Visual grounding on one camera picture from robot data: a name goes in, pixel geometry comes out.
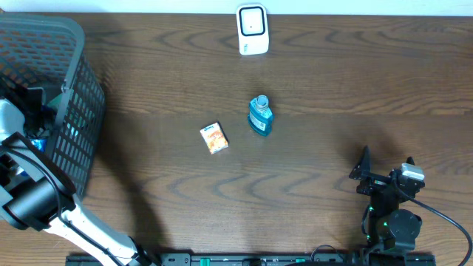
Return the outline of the teal mouthwash bottle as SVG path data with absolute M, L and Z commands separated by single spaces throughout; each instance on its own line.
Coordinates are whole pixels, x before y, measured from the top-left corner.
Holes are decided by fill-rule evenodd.
M 258 95 L 248 104 L 248 123 L 251 128 L 262 136 L 268 136 L 272 131 L 274 114 L 269 107 L 269 98 Z

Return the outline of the white wet wipes pack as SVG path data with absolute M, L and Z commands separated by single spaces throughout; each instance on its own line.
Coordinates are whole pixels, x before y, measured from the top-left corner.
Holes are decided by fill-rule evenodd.
M 76 138 L 87 125 L 85 103 L 75 92 L 57 95 L 47 104 L 47 107 L 55 113 L 54 128 L 66 126 L 67 133 L 72 138 Z

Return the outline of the blue Oreo cookie pack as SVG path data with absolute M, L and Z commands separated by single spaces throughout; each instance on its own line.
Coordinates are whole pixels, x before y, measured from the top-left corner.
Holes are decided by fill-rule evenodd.
M 42 153 L 46 151 L 48 139 L 47 138 L 31 138 L 30 142 Z

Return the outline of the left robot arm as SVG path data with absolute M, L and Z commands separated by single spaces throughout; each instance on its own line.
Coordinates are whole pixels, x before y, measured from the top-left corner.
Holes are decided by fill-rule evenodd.
M 102 265 L 158 265 L 130 236 L 84 207 L 68 176 L 24 136 L 24 114 L 1 99 L 1 218 L 69 240 Z

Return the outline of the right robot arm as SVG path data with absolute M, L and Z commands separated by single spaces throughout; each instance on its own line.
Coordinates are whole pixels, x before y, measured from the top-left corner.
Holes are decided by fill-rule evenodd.
M 400 204 L 425 186 L 422 168 L 408 157 L 388 175 L 375 174 L 371 171 L 370 150 L 365 146 L 349 178 L 359 181 L 357 193 L 370 198 L 361 222 L 367 246 L 353 261 L 359 265 L 406 265 L 407 253 L 415 249 L 422 219 L 400 208 Z

